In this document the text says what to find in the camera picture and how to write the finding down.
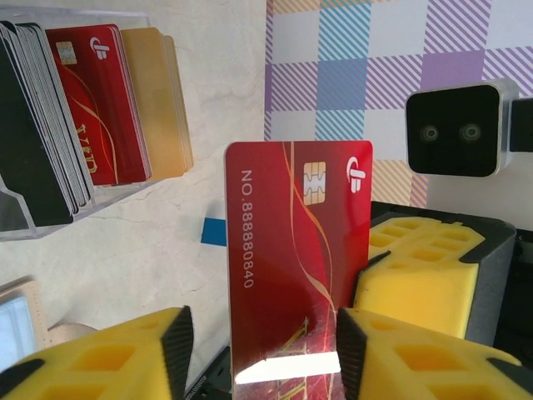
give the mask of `white marble surface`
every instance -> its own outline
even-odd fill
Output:
[[[3,4],[141,11],[177,44],[196,166],[50,237],[0,243],[0,283],[32,274],[49,325],[105,328],[191,306],[194,378],[229,340],[223,247],[200,244],[223,217],[228,143],[262,140],[262,0],[4,0]]]

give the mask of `camera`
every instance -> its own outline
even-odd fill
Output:
[[[511,79],[416,92],[406,102],[407,160],[415,173],[486,178],[511,160]]]

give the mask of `black camera lens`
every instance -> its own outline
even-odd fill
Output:
[[[481,137],[481,128],[474,123],[469,123],[461,128],[461,139],[467,143],[473,143]]]
[[[422,142],[431,143],[439,138],[439,131],[431,125],[422,128],[420,132]]]

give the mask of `card chip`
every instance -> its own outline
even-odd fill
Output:
[[[57,52],[63,65],[77,64],[76,53],[74,52],[74,46],[72,42],[57,42]]]
[[[306,206],[326,201],[326,163],[307,162],[303,166],[303,202]]]

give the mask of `black card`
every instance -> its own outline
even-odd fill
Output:
[[[36,226],[72,223],[72,214],[57,182],[12,58],[9,43],[2,38],[0,175],[8,189],[24,196]]]

